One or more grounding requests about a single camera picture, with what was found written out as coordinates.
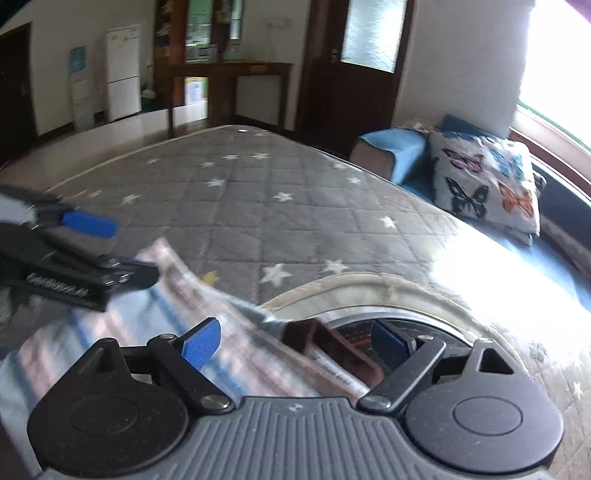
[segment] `window sill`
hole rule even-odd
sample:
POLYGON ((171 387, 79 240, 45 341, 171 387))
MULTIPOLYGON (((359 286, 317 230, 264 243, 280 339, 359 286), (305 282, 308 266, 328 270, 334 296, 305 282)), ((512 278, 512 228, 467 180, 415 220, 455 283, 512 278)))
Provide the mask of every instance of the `window sill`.
POLYGON ((510 139, 523 142, 539 158, 591 197, 591 153, 534 113, 517 107, 510 139))

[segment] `wooden table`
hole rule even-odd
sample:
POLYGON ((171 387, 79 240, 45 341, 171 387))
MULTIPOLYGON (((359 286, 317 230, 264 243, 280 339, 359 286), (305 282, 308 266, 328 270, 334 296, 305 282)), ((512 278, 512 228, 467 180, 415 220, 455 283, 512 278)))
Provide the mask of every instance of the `wooden table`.
POLYGON ((210 127, 227 125, 236 115, 238 77, 271 76, 281 78, 277 133, 285 128, 285 111, 290 85, 291 63, 268 61, 194 61, 168 66, 168 137, 174 138, 173 89, 177 77, 207 77, 207 118, 210 127))

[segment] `frosted glass panel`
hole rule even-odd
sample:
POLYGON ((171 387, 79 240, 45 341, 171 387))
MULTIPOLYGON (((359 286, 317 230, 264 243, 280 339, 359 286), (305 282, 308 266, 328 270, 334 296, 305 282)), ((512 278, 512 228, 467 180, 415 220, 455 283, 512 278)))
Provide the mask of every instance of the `frosted glass panel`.
POLYGON ((341 61, 393 72, 406 0, 350 0, 341 61))

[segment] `purple curtain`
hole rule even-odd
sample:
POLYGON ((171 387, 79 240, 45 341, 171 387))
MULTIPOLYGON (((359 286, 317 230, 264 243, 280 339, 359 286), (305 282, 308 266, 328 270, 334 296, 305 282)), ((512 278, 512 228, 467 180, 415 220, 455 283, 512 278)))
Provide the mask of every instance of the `purple curtain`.
POLYGON ((566 0, 577 12, 591 22, 591 0, 566 0))

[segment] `sticker label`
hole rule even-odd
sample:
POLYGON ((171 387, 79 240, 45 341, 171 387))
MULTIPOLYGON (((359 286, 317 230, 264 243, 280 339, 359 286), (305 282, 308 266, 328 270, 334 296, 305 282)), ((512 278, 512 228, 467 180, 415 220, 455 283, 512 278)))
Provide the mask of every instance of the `sticker label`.
POLYGON ((347 370, 332 360, 332 358, 324 353, 320 348, 316 346, 308 348, 306 350, 306 357, 314 361, 317 365, 320 365, 331 376, 335 377, 338 381, 346 385, 355 393, 355 395, 362 397, 367 392, 369 392, 370 388, 367 385, 359 381, 357 377, 354 377, 349 372, 347 372, 347 370))

